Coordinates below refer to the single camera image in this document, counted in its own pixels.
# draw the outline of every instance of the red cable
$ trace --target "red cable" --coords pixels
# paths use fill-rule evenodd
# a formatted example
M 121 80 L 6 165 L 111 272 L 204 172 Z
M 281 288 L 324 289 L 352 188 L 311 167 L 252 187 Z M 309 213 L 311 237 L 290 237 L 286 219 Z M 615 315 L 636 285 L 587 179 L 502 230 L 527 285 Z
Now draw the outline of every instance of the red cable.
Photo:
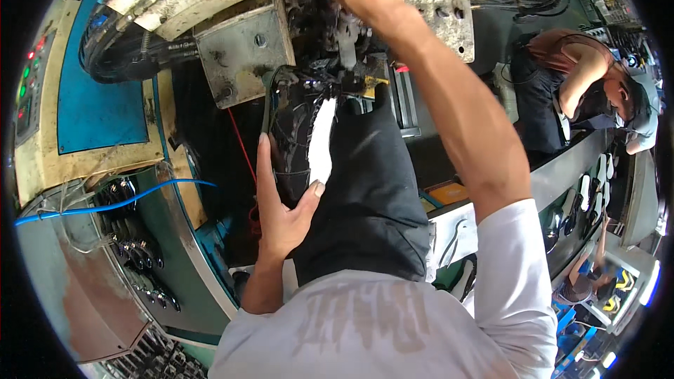
M 257 186 L 257 176 L 255 175 L 255 170 L 253 170 L 253 165 L 251 164 L 251 160 L 248 158 L 248 153 L 246 152 L 246 148 L 243 146 L 243 140 L 241 139 L 241 134 L 239 133 L 239 128 L 237 128 L 237 122 L 234 120 L 234 114 L 232 114 L 232 109 L 230 107 L 227 107 L 227 111 L 229 112 L 229 117 L 232 119 L 232 125 L 234 126 L 234 131 L 237 133 L 237 139 L 239 139 L 239 145 L 241 146 L 241 150 L 243 150 L 243 156 L 246 157 L 246 162 L 248 163 L 248 168 L 251 170 L 251 175 L 253 176 L 253 181 L 255 182 Z
M 257 186 L 257 176 L 255 175 L 255 170 L 253 170 L 253 165 L 251 164 L 250 158 L 248 158 L 248 153 L 246 152 L 246 147 L 243 146 L 243 139 L 241 139 L 241 134 L 239 133 L 239 128 L 237 128 L 237 122 L 234 120 L 234 114 L 232 113 L 232 109 L 230 107 L 227 107 L 227 112 L 229 112 L 229 117 L 232 119 L 232 126 L 234 126 L 234 132 L 237 134 L 237 139 L 239 139 L 239 145 L 241 146 L 241 150 L 243 151 L 243 156 L 246 157 L 246 162 L 248 163 L 248 168 L 251 170 L 251 175 L 253 176 L 253 181 L 255 182 Z M 254 235 L 260 235 L 262 234 L 262 230 L 260 229 L 259 226 L 259 220 L 254 220 L 253 217 L 255 215 L 255 212 L 257 210 L 257 202 L 253 208 L 248 212 L 248 222 L 250 223 L 250 228 L 251 228 L 251 233 Z

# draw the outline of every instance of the cable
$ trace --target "cable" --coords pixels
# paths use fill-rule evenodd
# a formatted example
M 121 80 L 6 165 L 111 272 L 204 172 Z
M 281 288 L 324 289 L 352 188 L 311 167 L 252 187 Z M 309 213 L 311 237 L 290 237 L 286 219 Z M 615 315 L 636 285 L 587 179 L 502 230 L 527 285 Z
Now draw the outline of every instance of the cable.
M 253 170 L 253 165 L 251 164 L 250 158 L 248 158 L 248 153 L 246 152 L 246 147 L 243 146 L 243 139 L 241 139 L 241 134 L 239 133 L 239 128 L 237 128 L 237 121 L 234 120 L 234 114 L 232 113 L 232 108 L 227 107 L 227 112 L 229 112 L 229 117 L 232 119 L 232 126 L 234 126 L 234 132 L 237 134 L 237 139 L 239 140 L 239 145 L 241 146 L 241 150 L 243 151 L 243 156 L 246 158 L 246 162 L 248 163 L 248 168 L 251 171 L 251 176 L 253 176 L 253 181 L 255 182 L 255 185 L 257 187 L 257 176 L 255 174 L 255 170 Z M 251 208 L 250 211 L 248 211 L 248 222 L 250 223 L 250 228 L 251 228 L 251 233 L 255 235 L 260 235 L 262 234 L 262 229 L 259 225 L 259 220 L 254 220 L 253 217 L 255 216 L 255 212 L 257 209 L 257 201 L 255 203 L 255 206 Z
M 132 202 L 135 202 L 139 200 L 142 197 L 147 196 L 148 194 L 154 192 L 155 190 L 161 189 L 163 186 L 166 186 L 167 184 L 175 184 L 175 183 L 198 183 L 198 184 L 206 184 L 208 186 L 214 186 L 218 187 L 215 183 L 211 183 L 210 181 L 204 181 L 204 180 L 196 180 L 196 179 L 172 179 L 172 180 L 167 180 L 162 183 L 159 183 L 158 185 L 151 187 L 150 189 L 147 189 L 134 197 L 128 198 L 126 200 L 123 200 L 121 202 L 118 202 L 116 204 L 110 204 L 110 205 L 103 205 L 103 206 L 94 206 L 92 208 L 76 208 L 76 209 L 68 209 L 66 211 L 63 211 L 63 213 L 58 213 L 58 212 L 52 212 L 49 214 L 45 215 L 29 215 L 27 217 L 21 217 L 17 218 L 14 220 L 14 227 L 18 227 L 21 224 L 25 223 L 30 223 L 33 221 L 38 221 L 38 220 L 43 220 L 47 218 L 55 218 L 55 217 L 65 217 L 66 215 L 75 215 L 75 214 L 91 214 L 91 213 L 99 213 L 102 211 L 109 211 L 111 209 L 117 209 L 121 208 L 122 206 L 129 205 Z

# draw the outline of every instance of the white insole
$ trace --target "white insole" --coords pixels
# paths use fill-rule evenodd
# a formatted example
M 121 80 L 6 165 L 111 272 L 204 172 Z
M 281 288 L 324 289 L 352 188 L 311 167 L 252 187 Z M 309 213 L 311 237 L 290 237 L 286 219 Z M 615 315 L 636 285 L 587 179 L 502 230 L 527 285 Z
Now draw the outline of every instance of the white insole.
M 309 184 L 318 179 L 328 182 L 332 172 L 330 158 L 330 131 L 337 107 L 337 99 L 327 99 L 318 109 L 309 141 Z

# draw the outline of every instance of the black shoe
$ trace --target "black shoe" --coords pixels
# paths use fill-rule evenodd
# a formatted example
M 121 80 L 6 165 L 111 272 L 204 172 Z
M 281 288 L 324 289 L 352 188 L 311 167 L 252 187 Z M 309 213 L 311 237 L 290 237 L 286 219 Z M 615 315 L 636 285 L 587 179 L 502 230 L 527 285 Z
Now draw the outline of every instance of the black shoe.
M 322 118 L 319 127 L 327 129 L 327 136 L 320 135 L 326 139 L 321 148 L 327 149 L 328 157 L 330 155 L 327 139 L 334 109 L 341 97 L 341 85 L 329 74 L 293 66 L 281 66 L 270 77 L 265 75 L 265 79 L 267 94 L 262 131 L 270 135 L 272 164 L 281 202 L 294 208 L 309 187 L 309 144 L 312 137 L 319 137 L 315 135 L 316 117 L 323 105 L 334 99 L 326 107 L 332 115 Z

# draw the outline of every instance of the person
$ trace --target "person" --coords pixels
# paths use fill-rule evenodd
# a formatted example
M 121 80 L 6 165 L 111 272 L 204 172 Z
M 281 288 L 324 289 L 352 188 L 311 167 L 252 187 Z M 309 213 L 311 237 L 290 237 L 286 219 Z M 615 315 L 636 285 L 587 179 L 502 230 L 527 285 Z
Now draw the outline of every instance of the person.
M 597 241 L 594 261 L 590 263 L 590 252 L 585 252 L 572 266 L 568 277 L 553 292 L 553 301 L 573 306 L 583 301 L 598 301 L 607 297 L 615 288 L 615 275 L 611 273 L 611 264 L 605 259 L 606 231 L 610 218 L 604 210 L 604 221 Z
M 549 378 L 557 318 L 527 156 L 508 116 L 415 7 L 335 1 L 415 75 L 468 190 L 479 240 L 475 317 L 423 281 L 428 221 L 400 128 L 378 100 L 371 112 L 336 118 L 330 177 L 293 209 L 279 196 L 270 149 L 303 145 L 260 136 L 257 262 L 209 378 Z M 291 252 L 300 287 L 283 304 Z
M 654 145 L 657 116 L 644 87 L 599 40 L 570 29 L 522 35 L 513 43 L 510 72 L 527 150 L 563 149 L 564 119 L 572 128 L 622 128 L 636 135 L 630 153 Z

